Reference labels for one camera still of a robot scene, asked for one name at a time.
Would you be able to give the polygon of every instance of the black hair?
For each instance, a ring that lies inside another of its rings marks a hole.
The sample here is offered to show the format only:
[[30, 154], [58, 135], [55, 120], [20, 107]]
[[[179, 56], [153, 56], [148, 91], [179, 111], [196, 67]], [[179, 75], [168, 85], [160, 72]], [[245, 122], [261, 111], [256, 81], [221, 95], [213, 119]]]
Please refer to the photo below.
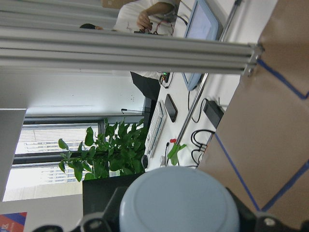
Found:
[[82, 24], [79, 28], [96, 29], [96, 26], [90, 23]]

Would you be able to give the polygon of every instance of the keyboard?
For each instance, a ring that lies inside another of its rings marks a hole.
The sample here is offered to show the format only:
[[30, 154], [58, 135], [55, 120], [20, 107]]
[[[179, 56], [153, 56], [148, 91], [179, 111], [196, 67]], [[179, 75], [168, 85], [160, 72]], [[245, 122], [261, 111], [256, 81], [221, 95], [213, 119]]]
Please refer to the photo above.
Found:
[[156, 103], [154, 115], [151, 119], [150, 127], [148, 130], [145, 142], [145, 155], [151, 158], [154, 155], [157, 143], [159, 141], [161, 131], [167, 118], [167, 112], [162, 100]]

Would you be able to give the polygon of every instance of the sign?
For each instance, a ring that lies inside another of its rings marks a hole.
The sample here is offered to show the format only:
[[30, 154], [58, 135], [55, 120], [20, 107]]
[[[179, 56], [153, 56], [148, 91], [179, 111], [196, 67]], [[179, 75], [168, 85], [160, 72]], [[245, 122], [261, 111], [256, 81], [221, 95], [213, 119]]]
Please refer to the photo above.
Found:
[[1, 214], [0, 232], [23, 232], [27, 213]]

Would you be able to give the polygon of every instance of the desk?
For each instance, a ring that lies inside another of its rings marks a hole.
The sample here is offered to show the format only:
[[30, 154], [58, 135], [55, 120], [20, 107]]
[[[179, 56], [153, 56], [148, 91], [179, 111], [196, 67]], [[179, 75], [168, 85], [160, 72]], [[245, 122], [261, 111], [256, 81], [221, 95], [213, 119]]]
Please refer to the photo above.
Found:
[[[218, 0], [217, 3], [219, 9], [221, 9], [223, 14], [227, 17], [232, 9], [234, 0]], [[243, 0], [236, 12], [226, 41], [244, 44], [256, 43], [276, 3], [277, 0]], [[190, 14], [190, 9], [192, 9], [193, 4], [194, 0], [182, 0], [178, 15], [189, 17], [188, 14]], [[177, 19], [174, 36], [183, 37], [185, 29], [184, 23], [180, 19]], [[206, 87], [193, 113], [194, 119], [198, 117], [199, 107], [203, 98], [214, 101], [220, 98], [221, 105], [228, 105], [238, 83], [239, 75], [209, 75]], [[190, 92], [190, 103], [192, 103], [196, 92], [196, 89]], [[174, 123], [171, 122], [169, 117], [167, 118], [154, 156], [148, 160], [149, 164], [146, 171], [160, 167], [160, 158], [165, 154], [166, 143], [172, 138], [177, 138], [188, 113], [188, 90], [184, 84], [181, 73], [174, 73], [173, 80], [168, 89], [161, 87], [158, 99], [165, 100], [167, 93], [169, 93], [174, 100], [178, 109], [178, 115]], [[178, 153], [181, 166], [195, 165], [190, 155], [191, 151], [195, 149], [195, 146], [190, 141], [190, 136], [192, 132], [198, 129], [215, 130], [203, 112], [201, 113], [201, 118], [198, 123], [190, 121], [186, 133], [183, 136], [181, 144], [187, 144], [187, 147]], [[205, 134], [204, 138], [203, 136], [197, 136], [197, 138], [200, 139], [201, 142], [207, 141]]]

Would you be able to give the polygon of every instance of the human hand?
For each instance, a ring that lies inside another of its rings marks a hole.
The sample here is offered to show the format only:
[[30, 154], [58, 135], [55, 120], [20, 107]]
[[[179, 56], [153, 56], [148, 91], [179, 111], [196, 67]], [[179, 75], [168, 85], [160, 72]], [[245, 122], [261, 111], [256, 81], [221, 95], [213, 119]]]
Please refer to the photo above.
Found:
[[145, 30], [145, 29], [151, 30], [153, 28], [146, 11], [140, 12], [137, 18], [136, 24], [141, 30]]

